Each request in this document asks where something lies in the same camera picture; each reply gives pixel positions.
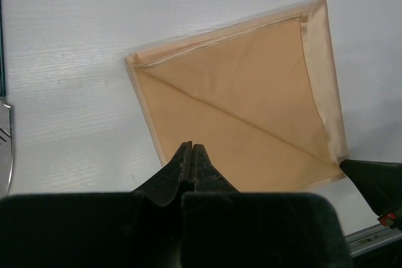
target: white table surface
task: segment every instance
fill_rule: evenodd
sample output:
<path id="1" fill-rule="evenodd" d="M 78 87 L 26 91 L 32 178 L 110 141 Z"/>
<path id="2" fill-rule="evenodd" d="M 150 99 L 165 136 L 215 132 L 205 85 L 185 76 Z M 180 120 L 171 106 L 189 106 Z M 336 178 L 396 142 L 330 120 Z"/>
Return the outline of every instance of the white table surface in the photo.
<path id="1" fill-rule="evenodd" d="M 3 0 L 11 194 L 129 191 L 160 168 L 123 58 L 304 0 Z M 352 158 L 402 161 L 401 0 L 328 0 Z M 349 180 L 317 190 L 345 233 L 376 223 Z"/>

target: white backdrop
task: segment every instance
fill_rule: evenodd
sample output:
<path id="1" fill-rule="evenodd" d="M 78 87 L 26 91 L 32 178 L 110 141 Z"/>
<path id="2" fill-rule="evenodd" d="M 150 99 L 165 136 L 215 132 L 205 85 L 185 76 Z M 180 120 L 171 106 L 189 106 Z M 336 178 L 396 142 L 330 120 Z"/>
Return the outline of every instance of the white backdrop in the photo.
<path id="1" fill-rule="evenodd" d="M 123 58 L 146 43 L 299 1 L 3 0 L 11 193 L 137 187 L 160 164 Z M 328 4 L 351 155 L 402 161 L 402 2 Z M 318 192 L 345 233 L 376 223 L 349 180 Z"/>

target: silver utensil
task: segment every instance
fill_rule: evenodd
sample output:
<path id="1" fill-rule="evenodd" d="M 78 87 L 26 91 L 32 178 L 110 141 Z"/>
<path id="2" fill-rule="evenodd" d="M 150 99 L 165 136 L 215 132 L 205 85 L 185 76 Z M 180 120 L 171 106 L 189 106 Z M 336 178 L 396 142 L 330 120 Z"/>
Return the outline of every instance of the silver utensil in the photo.
<path id="1" fill-rule="evenodd" d="M 7 195 L 13 170 L 13 141 L 11 108 L 5 102 L 6 74 L 4 72 L 3 22 L 0 0 L 0 197 Z"/>

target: folded napkin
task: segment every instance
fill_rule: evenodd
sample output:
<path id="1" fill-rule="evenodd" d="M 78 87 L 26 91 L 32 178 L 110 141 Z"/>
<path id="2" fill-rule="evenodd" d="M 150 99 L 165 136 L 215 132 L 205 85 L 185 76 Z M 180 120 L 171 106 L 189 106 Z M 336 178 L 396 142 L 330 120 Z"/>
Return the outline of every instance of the folded napkin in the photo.
<path id="1" fill-rule="evenodd" d="M 240 191 L 343 177 L 347 156 L 326 0 L 126 58 L 162 164 L 204 144 Z"/>

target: beige cloth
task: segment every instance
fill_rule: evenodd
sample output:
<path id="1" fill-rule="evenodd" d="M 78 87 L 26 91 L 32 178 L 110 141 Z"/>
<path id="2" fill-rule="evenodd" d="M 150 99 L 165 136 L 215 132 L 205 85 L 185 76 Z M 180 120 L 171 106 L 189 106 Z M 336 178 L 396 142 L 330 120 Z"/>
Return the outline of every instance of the beige cloth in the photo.
<path id="1" fill-rule="evenodd" d="M 126 61 L 162 164 L 193 141 L 240 191 L 302 190 L 343 177 L 325 0 Z"/>

